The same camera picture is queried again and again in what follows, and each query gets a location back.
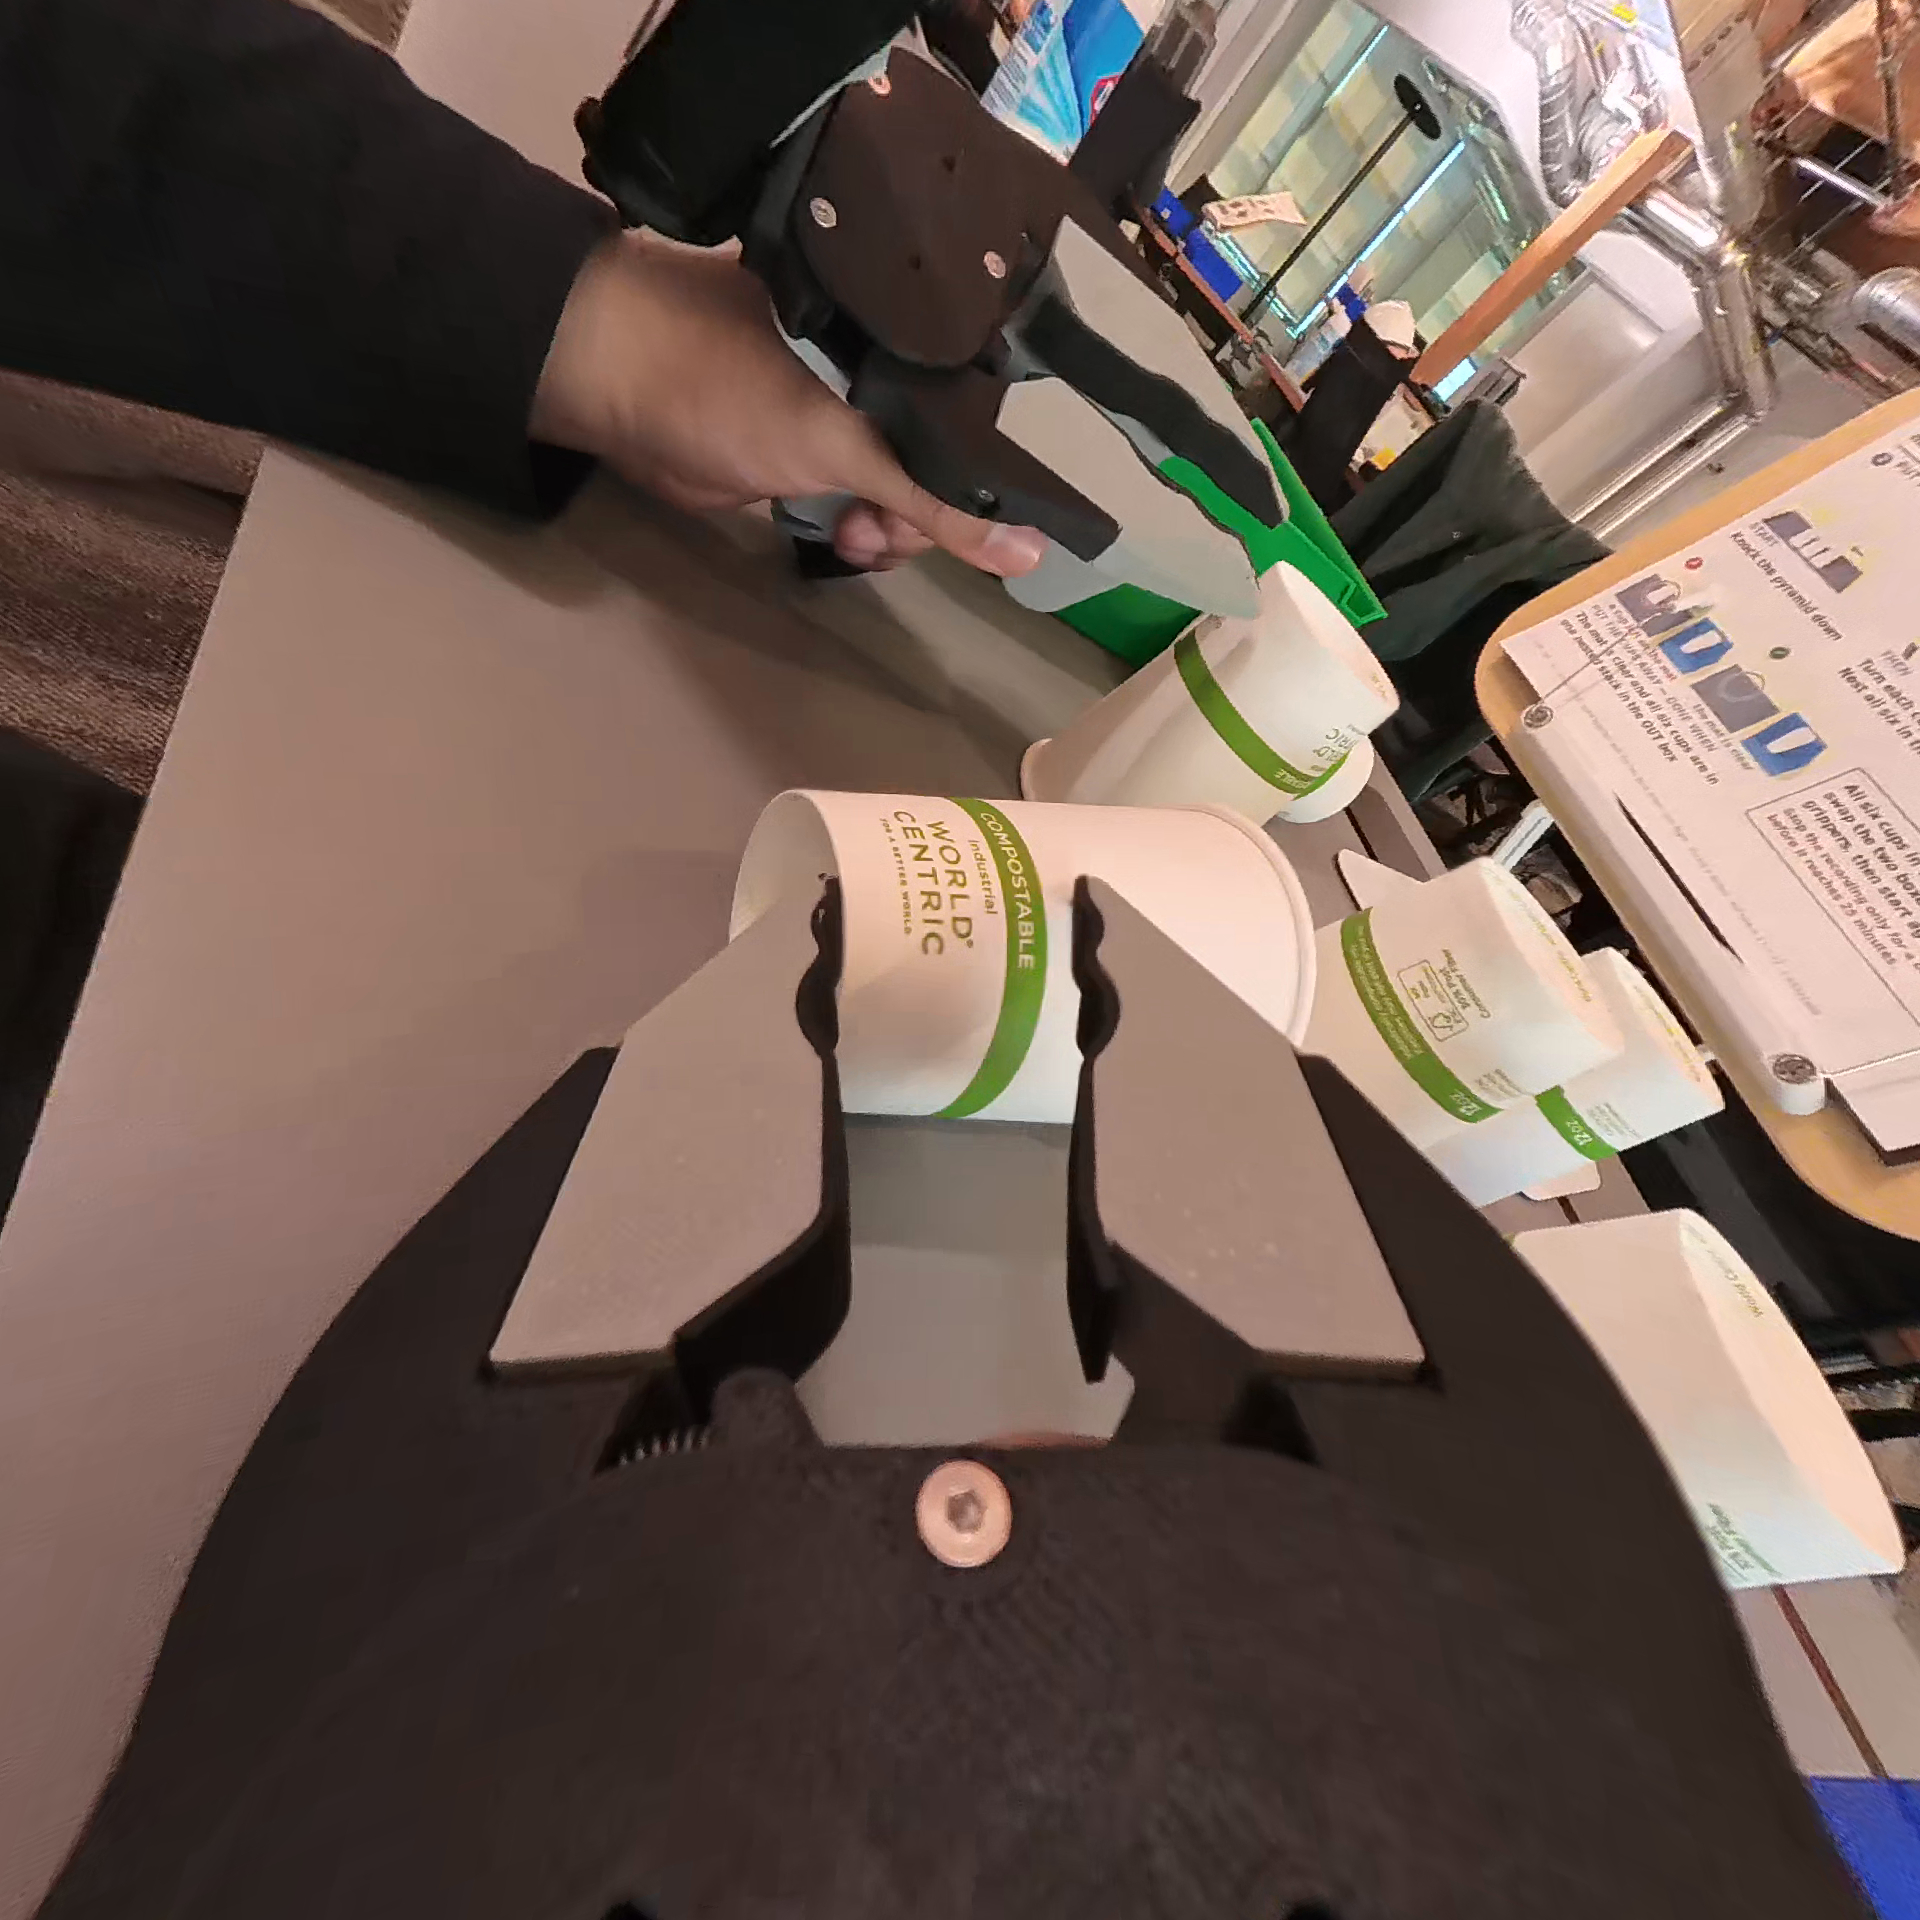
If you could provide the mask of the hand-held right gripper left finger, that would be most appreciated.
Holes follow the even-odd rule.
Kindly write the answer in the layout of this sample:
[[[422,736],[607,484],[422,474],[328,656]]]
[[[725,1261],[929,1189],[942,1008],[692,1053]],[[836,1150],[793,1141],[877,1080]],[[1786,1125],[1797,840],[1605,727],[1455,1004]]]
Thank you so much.
[[[781,896],[614,1051],[489,1350],[497,1376],[797,1382],[853,1291],[842,898]]]

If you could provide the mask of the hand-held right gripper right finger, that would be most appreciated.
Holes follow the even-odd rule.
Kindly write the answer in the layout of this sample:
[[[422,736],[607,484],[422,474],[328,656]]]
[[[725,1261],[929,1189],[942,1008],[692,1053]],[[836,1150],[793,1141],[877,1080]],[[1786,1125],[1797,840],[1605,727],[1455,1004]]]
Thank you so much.
[[[1085,1381],[1423,1368],[1298,1048],[1101,877],[1072,887],[1065,1294]]]

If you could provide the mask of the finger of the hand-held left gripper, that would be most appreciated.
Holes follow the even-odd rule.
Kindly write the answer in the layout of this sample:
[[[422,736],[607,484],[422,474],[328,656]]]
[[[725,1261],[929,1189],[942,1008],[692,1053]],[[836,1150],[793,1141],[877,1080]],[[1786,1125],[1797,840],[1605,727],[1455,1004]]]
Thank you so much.
[[[1205,613],[1257,610],[1240,541],[1057,378],[863,366],[856,411],[895,478],[893,519],[1033,610],[1138,584]]]
[[[1262,525],[1286,499],[1254,424],[1186,317],[1080,223],[1057,223],[1004,327],[1018,378],[1057,378],[1118,424],[1152,467],[1196,467]]]

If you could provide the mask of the green plastic bin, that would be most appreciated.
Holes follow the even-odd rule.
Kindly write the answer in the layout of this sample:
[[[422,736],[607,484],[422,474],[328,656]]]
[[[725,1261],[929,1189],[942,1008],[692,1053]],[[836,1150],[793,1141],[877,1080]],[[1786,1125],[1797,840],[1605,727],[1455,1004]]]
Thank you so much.
[[[1253,420],[1253,431],[1272,468],[1276,490],[1286,510],[1285,519],[1276,524],[1247,514],[1191,461],[1168,458],[1159,467],[1159,476],[1188,493],[1198,508],[1239,539],[1257,579],[1277,565],[1292,565],[1356,629],[1382,622],[1384,605],[1378,592],[1365,580],[1276,434],[1262,420]],[[1065,627],[1130,667],[1164,654],[1200,614],[1200,608],[1186,600],[1168,598],[1134,583],[1118,583],[1056,613]]]

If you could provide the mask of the blue plastic bin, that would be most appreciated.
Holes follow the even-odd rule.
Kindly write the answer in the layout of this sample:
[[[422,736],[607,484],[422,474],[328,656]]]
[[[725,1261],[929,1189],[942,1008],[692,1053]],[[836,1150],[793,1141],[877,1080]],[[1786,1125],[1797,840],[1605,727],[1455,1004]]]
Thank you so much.
[[[1815,1806],[1878,1917],[1917,1917],[1917,1780],[1807,1779]]]

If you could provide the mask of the person's left forearm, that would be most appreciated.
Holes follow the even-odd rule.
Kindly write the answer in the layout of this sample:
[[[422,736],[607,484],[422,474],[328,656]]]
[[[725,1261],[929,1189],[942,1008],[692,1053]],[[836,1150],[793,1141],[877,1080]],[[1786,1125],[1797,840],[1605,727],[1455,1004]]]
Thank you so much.
[[[1,4],[1,363],[551,519],[613,210],[300,4]]]

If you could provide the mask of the person's left hand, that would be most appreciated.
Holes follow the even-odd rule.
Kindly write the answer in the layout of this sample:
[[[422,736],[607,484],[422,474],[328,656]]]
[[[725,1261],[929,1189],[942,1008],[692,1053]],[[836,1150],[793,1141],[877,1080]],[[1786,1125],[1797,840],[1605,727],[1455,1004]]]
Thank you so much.
[[[831,551],[854,570],[943,551],[1006,580],[1047,548],[1037,531],[969,517],[919,487],[872,422],[791,352],[735,259],[638,231],[586,253],[528,428],[690,512],[842,496]]]

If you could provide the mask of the dark green chair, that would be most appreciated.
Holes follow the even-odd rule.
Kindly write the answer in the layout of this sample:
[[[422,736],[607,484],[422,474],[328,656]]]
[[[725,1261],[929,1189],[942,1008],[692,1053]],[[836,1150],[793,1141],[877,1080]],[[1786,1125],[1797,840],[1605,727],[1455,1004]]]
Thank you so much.
[[[1474,691],[1485,643],[1612,548],[1551,502],[1490,400],[1413,440],[1332,531],[1382,608],[1359,630],[1398,692],[1381,756],[1418,800],[1492,733]]]

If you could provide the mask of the white sheet holder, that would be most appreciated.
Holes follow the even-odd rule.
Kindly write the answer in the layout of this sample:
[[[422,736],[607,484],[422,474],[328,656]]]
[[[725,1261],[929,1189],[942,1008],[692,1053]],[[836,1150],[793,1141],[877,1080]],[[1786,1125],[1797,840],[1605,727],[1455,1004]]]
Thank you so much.
[[[1821,1051],[1813,1018],[1730,943],[1732,911],[1682,877],[1612,779],[1580,756],[1570,725],[1570,707],[1527,698],[1506,747],[1744,1100],[1797,1119],[1833,1104],[1885,1162],[1914,1156],[1914,1047],[1847,1068]]]

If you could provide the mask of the silver air duct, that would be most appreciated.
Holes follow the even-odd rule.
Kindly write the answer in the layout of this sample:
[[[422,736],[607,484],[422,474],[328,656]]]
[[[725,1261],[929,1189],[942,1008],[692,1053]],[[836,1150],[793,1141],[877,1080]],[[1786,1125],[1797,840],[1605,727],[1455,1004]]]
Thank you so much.
[[[1685,155],[1617,220],[1690,284],[1718,406],[1741,424],[1775,387],[1762,343],[1749,240],[1766,198],[1752,115],[1769,82],[1758,4],[1514,2],[1510,38],[1537,92],[1537,170],[1570,207],[1645,134]]]

